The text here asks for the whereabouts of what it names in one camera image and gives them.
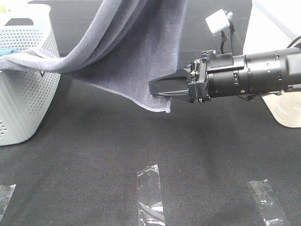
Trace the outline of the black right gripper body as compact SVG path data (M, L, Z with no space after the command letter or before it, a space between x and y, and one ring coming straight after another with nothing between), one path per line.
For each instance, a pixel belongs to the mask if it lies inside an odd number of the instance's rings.
M249 78L244 55L202 52L187 65L187 101L248 94Z

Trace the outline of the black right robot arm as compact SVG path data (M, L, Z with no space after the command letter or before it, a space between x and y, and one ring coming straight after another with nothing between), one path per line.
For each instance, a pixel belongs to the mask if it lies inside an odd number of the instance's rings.
M239 96L246 101L301 88L301 48L255 54L201 53L199 59L173 74L149 82L152 95L193 103Z

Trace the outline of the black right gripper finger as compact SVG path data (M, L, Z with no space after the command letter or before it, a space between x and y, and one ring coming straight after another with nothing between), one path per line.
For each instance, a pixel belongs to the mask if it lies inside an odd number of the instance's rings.
M165 76L164 79L180 78L180 77L186 78L187 84L191 81L191 76L185 69L180 69L180 70L176 71L175 73L173 73L171 75ZM171 96L171 97L181 99L181 100L186 101L188 103L192 102L192 99L191 99L189 93L188 93L188 95L185 95L185 96Z
M185 96L189 93L187 80L184 77L150 81L149 90L152 95L157 96Z

